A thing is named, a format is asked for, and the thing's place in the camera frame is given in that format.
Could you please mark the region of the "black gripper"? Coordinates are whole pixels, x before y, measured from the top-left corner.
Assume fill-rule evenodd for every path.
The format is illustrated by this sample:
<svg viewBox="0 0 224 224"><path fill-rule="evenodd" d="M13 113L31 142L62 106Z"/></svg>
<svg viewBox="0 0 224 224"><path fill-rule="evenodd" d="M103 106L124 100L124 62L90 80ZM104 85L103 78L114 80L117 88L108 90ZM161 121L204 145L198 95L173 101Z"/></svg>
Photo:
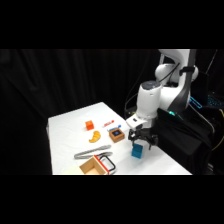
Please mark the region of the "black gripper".
<svg viewBox="0 0 224 224"><path fill-rule="evenodd" d="M151 150L152 143L158 142L158 136L152 135L150 128L143 128L137 130L130 129L128 139L132 141L132 145L134 145L138 139L146 141L149 144L149 150Z"/></svg>

